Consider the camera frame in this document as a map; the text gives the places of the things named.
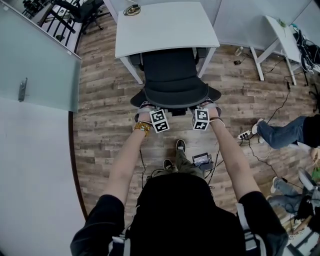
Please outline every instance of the black chair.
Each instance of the black chair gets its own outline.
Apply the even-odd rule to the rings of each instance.
[[[207,98],[216,101],[221,93],[197,76],[196,64],[206,56],[206,48],[197,48],[196,57],[192,48],[131,55],[131,63],[139,66],[145,74],[145,86],[131,99],[131,104],[139,108],[143,102],[148,101],[157,107],[171,110],[194,107]]]
[[[65,0],[51,0],[51,3],[54,5],[61,6],[69,11],[69,13],[73,16],[73,20],[76,23],[82,23],[81,32],[85,35],[87,27],[92,23],[99,27],[100,30],[104,28],[99,25],[97,22],[97,18],[110,14],[110,12],[102,13],[103,11],[99,8],[104,4],[103,0],[88,0],[84,2],[82,5],[79,4],[80,0],[76,0],[74,4]]]

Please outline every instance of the white table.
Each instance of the white table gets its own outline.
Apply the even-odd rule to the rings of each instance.
[[[297,62],[298,64],[301,63],[301,58],[300,58],[301,54],[297,47],[297,43],[294,38],[294,35],[292,34],[289,26],[282,27],[276,19],[270,16],[265,16],[265,18],[267,19],[268,23],[270,24],[273,31],[275,32],[277,39],[259,57],[257,57],[255,49],[252,46],[250,47],[256,68],[259,73],[260,80],[261,81],[265,80],[264,74],[261,70],[260,63],[263,62],[279,44],[281,44],[285,54],[286,64],[288,66],[290,75],[292,77],[293,84],[297,85],[296,78],[294,76],[293,69],[291,68],[291,64],[289,61],[290,59],[292,61]]]
[[[167,2],[141,6],[135,16],[119,12],[115,57],[120,58],[139,84],[143,84],[129,56],[174,48],[210,48],[198,77],[204,74],[215,49],[216,33],[200,2]]]

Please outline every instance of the desk leg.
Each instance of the desk leg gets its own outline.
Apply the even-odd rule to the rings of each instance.
[[[214,52],[215,52],[216,48],[215,47],[212,47],[210,48],[209,52],[208,52],[208,55],[206,56],[206,58],[204,59],[199,71],[198,71],[198,78],[202,78],[204,72],[206,71],[206,68],[209,64],[209,62],[211,61],[212,59],[212,56],[214,55]]]
[[[252,52],[252,56],[255,62],[256,69],[258,70],[260,81],[264,81],[264,73],[262,72],[260,63],[263,62],[272,52],[274,49],[278,46],[280,43],[279,39],[277,38],[259,57],[257,57],[255,49],[250,46],[250,50]]]
[[[288,66],[288,69],[289,69],[289,72],[290,72],[290,76],[292,78],[292,82],[293,82],[293,85],[296,86],[297,85],[297,81],[296,81],[296,78],[295,78],[295,75],[294,75],[294,72],[291,68],[291,64],[290,64],[290,61],[287,57],[285,57],[285,61],[286,61],[286,64]]]
[[[133,75],[135,80],[140,85],[142,85],[144,82],[141,80],[140,76],[138,75],[136,68],[129,61],[129,58],[127,56],[125,56],[125,57],[121,57],[120,60],[123,62],[123,64],[126,66],[126,68],[130,71],[131,75]]]

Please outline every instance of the white shoe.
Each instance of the white shoe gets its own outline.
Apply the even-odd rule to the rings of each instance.
[[[271,188],[270,188],[270,192],[271,192],[271,194],[274,194],[275,192],[276,192],[276,187],[275,187],[275,181],[276,181],[276,179],[277,179],[278,177],[276,176],[276,177],[274,177],[273,179],[272,179],[272,186],[271,186]]]
[[[259,140],[258,140],[258,141],[259,141],[259,143],[260,143],[260,144],[262,144],[262,143],[264,143],[264,142],[265,142],[265,139],[264,139],[264,138],[262,138],[262,136],[260,136],[260,135],[259,135]]]
[[[260,118],[260,119],[258,120],[258,122],[256,122],[256,123],[252,126],[251,132],[252,132],[253,135],[255,135],[255,134],[258,132],[258,124],[259,124],[261,121],[263,121],[262,118]]]

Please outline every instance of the sneaker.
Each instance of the sneaker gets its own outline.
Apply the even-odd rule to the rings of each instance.
[[[252,126],[251,132],[252,132],[253,135],[255,135],[255,134],[258,132],[258,124],[259,124],[261,121],[263,121],[262,118],[260,118],[260,119],[258,120],[258,122],[256,122],[256,123]]]
[[[170,168],[172,168],[174,166],[174,164],[171,162],[171,160],[166,159],[163,161],[163,169],[168,170]]]
[[[272,186],[271,186],[271,188],[270,188],[270,192],[271,192],[271,194],[274,194],[275,192],[276,192],[276,187],[275,187],[275,181],[276,181],[276,179],[277,179],[278,177],[276,176],[276,177],[274,177],[273,179],[272,179]]]
[[[182,150],[184,153],[186,152],[186,143],[183,139],[178,139],[175,145],[176,150]]]
[[[265,142],[265,139],[262,138],[262,136],[259,135],[259,139],[258,139],[259,143],[262,144]]]

